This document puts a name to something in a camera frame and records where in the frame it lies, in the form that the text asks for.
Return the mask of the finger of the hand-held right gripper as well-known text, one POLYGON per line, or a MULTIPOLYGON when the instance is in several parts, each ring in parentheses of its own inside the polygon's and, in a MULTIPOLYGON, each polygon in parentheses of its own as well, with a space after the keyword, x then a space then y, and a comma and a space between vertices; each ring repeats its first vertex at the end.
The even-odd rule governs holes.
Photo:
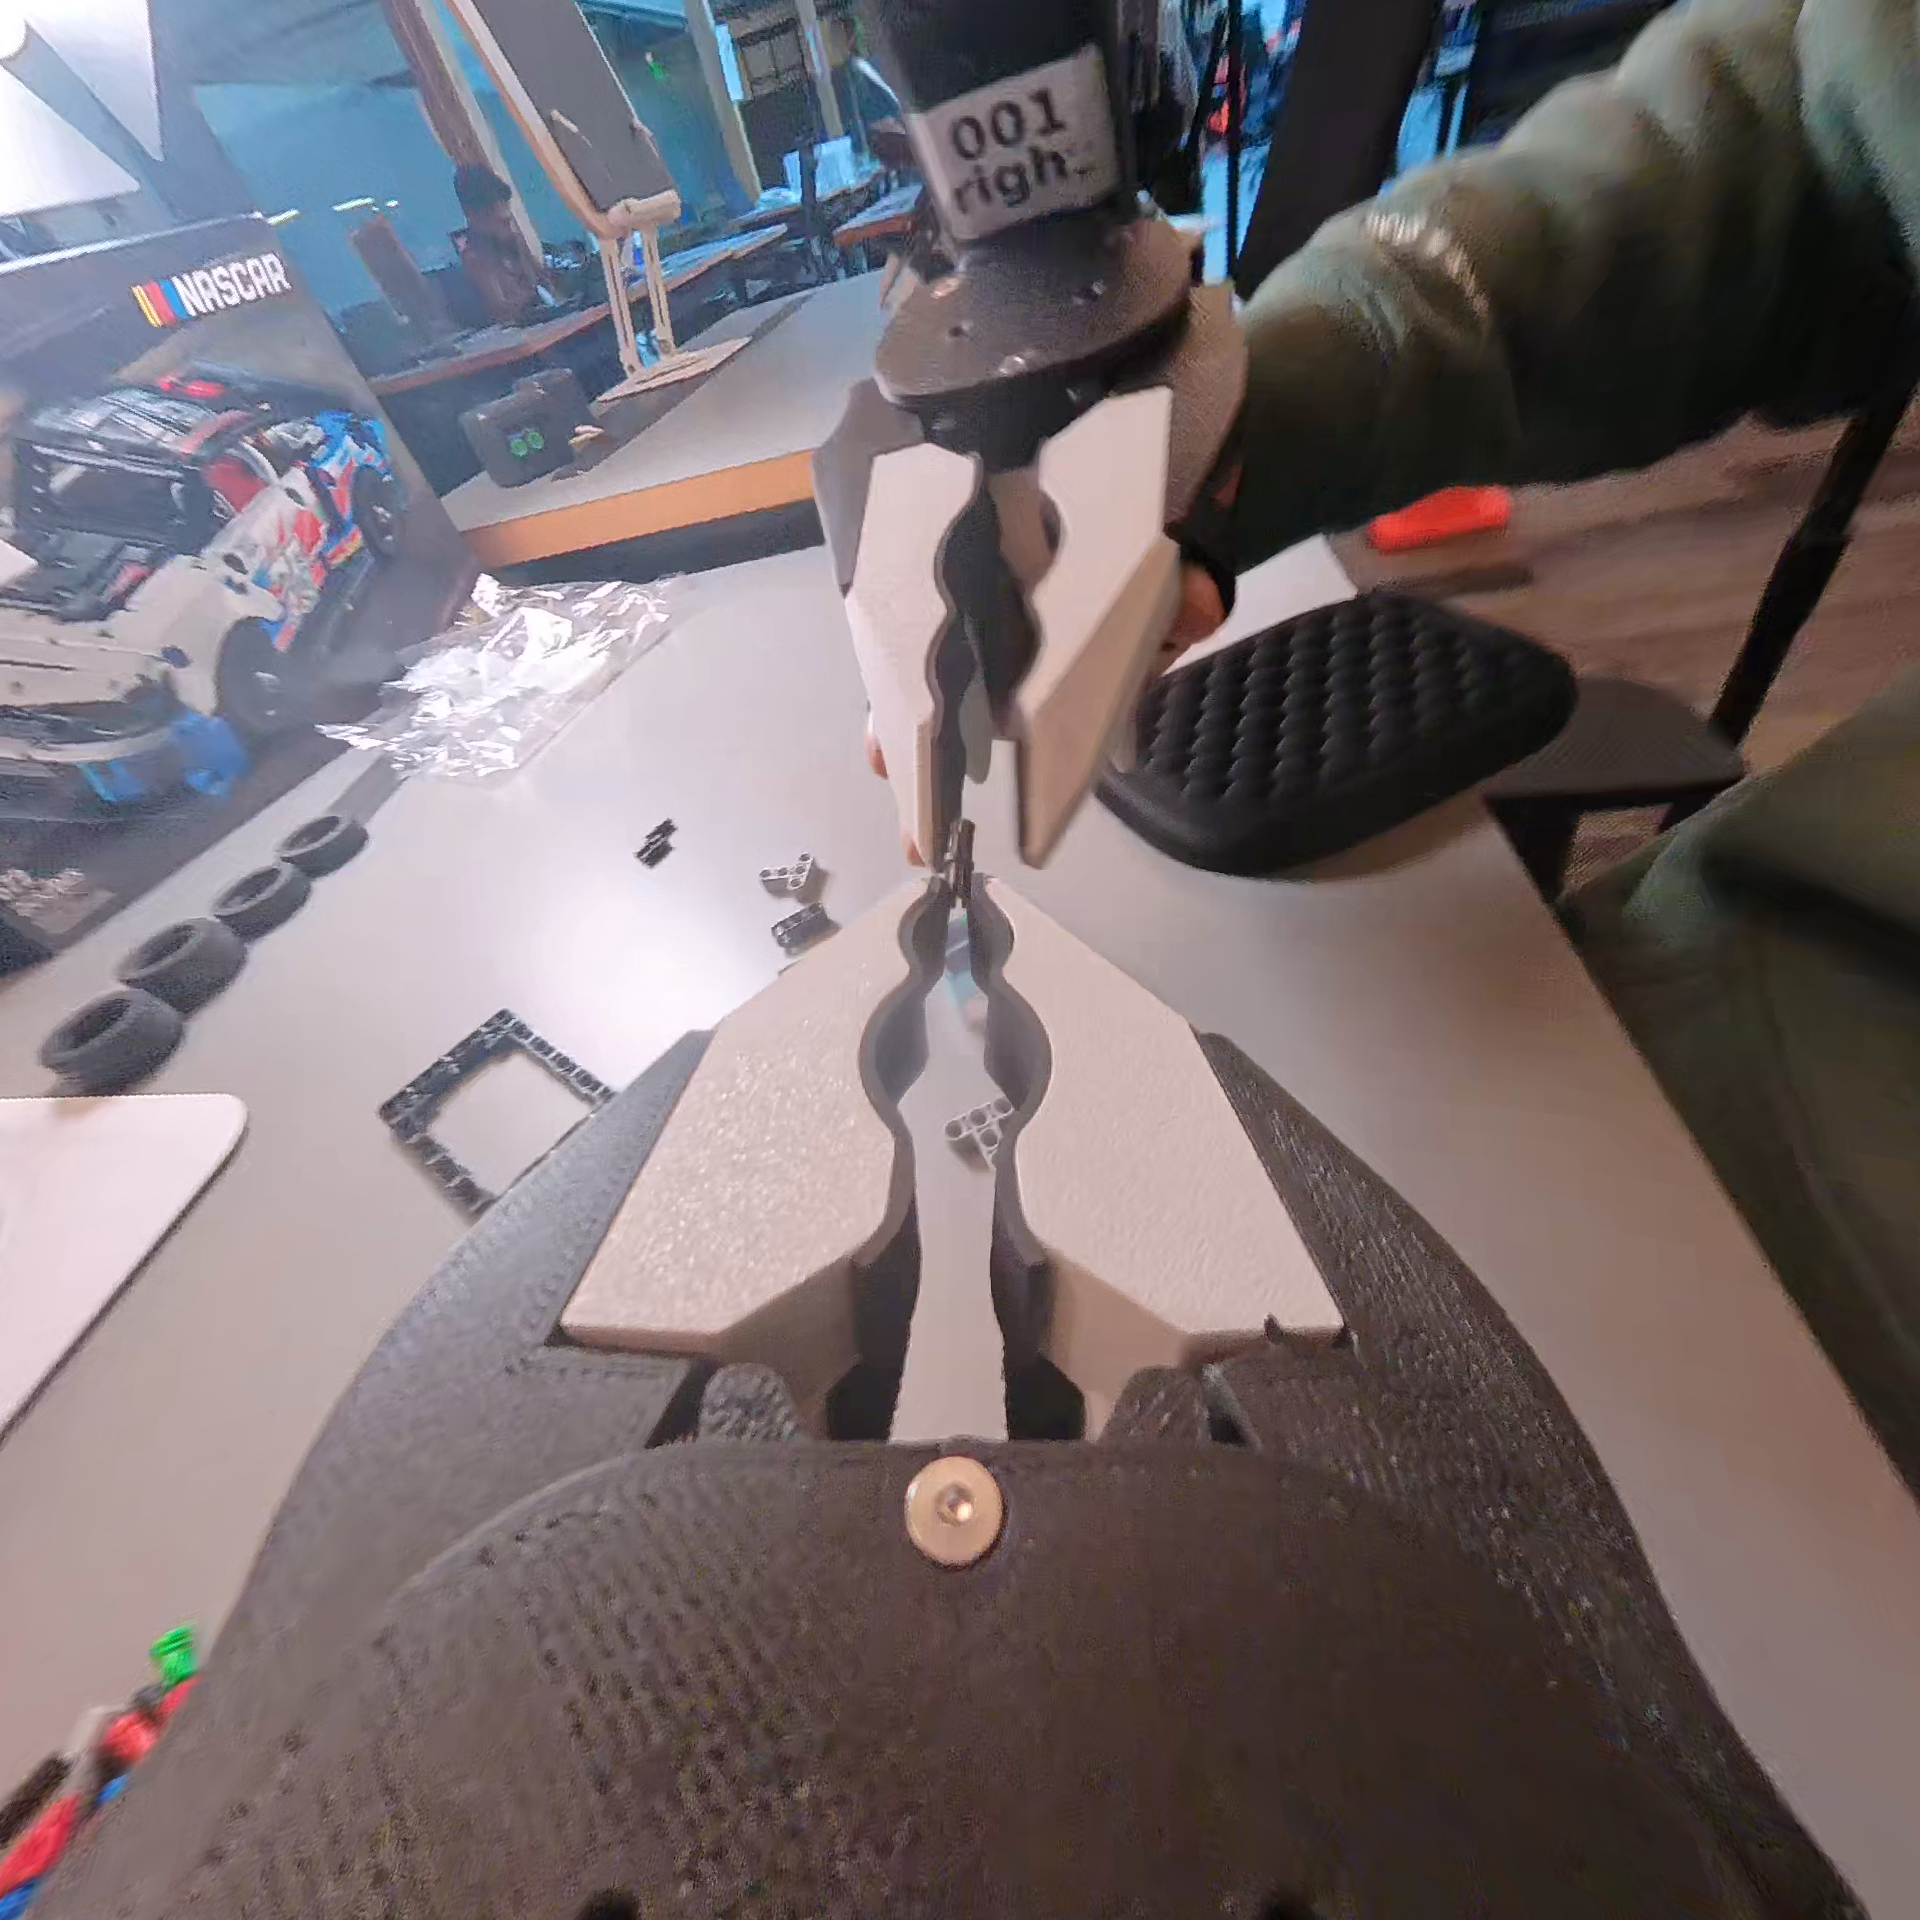
POLYGON ((987 475, 857 383, 819 447, 819 518, 900 833, 936 866, 993 743, 974 639, 1000 558, 987 475))
POLYGON ((1001 616, 978 619, 1000 739, 1016 748, 1017 844, 1041 870, 1081 810, 1182 600, 1165 528, 1170 391, 1104 399, 993 473, 1001 616))

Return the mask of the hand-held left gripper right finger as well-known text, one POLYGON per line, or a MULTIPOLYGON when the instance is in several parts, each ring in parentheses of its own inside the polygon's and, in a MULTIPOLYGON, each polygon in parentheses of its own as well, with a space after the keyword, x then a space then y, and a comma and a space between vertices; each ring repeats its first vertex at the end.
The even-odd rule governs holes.
POLYGON ((1142 1372, 1198 1376, 1346 1319, 1185 1016, 1008 882, 968 904, 1011 1103, 993 1298, 1008 1393, 1059 1379, 1100 1434, 1142 1372))

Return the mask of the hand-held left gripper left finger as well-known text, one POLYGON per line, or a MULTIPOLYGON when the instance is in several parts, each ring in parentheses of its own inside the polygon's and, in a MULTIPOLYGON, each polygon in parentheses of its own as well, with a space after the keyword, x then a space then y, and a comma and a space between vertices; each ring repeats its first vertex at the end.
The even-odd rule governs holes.
POLYGON ((905 886, 738 1006, 561 1315, 585 1348, 754 1364, 817 1434, 886 1434, 921 1290, 904 1095, 954 896, 905 886))

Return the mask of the person's right forearm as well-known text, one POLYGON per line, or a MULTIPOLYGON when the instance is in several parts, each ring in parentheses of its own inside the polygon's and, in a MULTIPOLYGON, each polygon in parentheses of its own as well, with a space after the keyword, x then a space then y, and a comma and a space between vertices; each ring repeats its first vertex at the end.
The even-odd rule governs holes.
POLYGON ((1494 147, 1334 215, 1240 313, 1232 558, 1872 401, 1915 336, 1915 18, 1670 7, 1494 147))

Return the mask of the race car lego box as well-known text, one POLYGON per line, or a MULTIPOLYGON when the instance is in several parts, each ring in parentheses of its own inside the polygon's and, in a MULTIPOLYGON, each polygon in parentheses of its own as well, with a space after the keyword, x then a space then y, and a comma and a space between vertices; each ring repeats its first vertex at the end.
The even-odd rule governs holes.
POLYGON ((477 564, 260 215, 2 270, 2 971, 345 751, 477 564))

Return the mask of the pile of colourful lego pieces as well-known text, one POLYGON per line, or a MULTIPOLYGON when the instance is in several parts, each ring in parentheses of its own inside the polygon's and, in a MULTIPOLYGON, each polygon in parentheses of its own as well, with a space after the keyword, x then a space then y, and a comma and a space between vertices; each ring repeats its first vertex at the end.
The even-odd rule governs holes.
POLYGON ((202 1632, 181 1620, 149 1646, 150 1678, 89 1710, 2 1802, 2 1915, 29 1915, 56 1867, 123 1793, 202 1680, 202 1632))

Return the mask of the person's right hand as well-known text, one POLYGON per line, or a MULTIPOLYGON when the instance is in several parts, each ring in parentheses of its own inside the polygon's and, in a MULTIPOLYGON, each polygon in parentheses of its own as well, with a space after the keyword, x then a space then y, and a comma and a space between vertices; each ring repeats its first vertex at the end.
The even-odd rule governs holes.
POLYGON ((1236 585, 1240 576, 1232 567, 1221 570, 1198 558, 1182 560, 1176 608, 1156 652, 1156 672, 1170 672, 1225 627, 1235 611, 1236 585))

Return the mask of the grey table with wooden edge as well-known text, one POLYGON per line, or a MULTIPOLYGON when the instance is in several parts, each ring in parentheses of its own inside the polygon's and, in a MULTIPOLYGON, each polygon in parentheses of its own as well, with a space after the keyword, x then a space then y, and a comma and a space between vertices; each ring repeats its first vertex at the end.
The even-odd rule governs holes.
POLYGON ((690 395, 585 471, 518 487, 485 473, 442 499, 477 564, 581 578, 593 562, 700 570, 752 545, 781 552, 819 535, 810 462, 874 359, 900 266, 890 259, 828 286, 715 323, 705 345, 738 340, 690 395))

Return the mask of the red block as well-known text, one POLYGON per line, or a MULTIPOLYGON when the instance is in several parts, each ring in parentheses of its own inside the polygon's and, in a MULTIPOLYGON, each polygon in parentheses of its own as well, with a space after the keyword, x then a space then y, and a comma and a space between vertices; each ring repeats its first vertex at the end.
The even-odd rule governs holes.
POLYGON ((1368 522, 1368 545, 1387 558, 1500 535, 1513 518, 1507 487, 1446 487, 1368 522))

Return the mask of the clear plastic bag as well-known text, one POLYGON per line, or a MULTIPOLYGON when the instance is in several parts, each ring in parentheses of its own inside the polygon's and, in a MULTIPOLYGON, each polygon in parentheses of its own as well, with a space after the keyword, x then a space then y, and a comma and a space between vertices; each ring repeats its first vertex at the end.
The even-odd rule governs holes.
POLYGON ((485 576, 370 713, 320 737, 379 754, 404 780, 512 777, 660 643, 678 596, 674 578, 508 587, 485 576))

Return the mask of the black box with green dots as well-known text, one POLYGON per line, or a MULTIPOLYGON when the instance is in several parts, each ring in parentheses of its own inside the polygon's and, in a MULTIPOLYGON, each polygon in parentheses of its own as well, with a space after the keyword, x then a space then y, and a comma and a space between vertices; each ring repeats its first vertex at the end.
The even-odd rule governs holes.
POLYGON ((525 375, 510 391, 460 411, 480 471, 500 490, 550 473, 581 473, 604 450, 581 379, 569 369, 525 375))

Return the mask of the wooden easel stand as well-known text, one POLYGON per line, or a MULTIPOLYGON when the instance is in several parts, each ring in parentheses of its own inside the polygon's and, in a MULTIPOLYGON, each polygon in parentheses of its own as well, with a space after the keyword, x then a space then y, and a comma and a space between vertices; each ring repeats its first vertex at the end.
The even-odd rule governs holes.
POLYGON ((622 379, 593 401, 593 416, 724 367, 740 340, 677 340, 660 232, 678 222, 681 194, 585 14, 572 2, 451 2, 448 12, 601 260, 622 379))

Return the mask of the person's green jacket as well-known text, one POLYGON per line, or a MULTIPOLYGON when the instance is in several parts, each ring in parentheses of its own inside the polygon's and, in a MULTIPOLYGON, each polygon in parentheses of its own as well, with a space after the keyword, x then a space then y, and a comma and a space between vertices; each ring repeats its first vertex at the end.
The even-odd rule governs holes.
POLYGON ((1915 1492, 1915 672, 1558 918, 1915 1492))

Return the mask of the white rounded board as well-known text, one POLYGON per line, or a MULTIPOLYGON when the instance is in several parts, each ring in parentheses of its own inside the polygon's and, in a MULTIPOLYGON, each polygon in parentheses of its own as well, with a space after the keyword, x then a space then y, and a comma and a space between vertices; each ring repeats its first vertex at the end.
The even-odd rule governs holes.
POLYGON ((2 1427, 226 1168, 238 1095, 2 1103, 2 1427))

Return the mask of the black lego frame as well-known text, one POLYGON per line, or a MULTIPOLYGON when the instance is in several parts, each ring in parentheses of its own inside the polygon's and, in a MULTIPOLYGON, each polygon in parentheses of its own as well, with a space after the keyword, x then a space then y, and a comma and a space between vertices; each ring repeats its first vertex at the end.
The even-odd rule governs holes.
POLYGON ((557 1088, 574 1095, 587 1113, 604 1112, 617 1094, 608 1082, 542 1038, 512 1011, 498 1011, 422 1067, 406 1087, 379 1104, 377 1119, 390 1139, 442 1196, 466 1219, 492 1212, 498 1193, 485 1187, 437 1137, 445 1104, 485 1070, 508 1058, 524 1058, 557 1088))

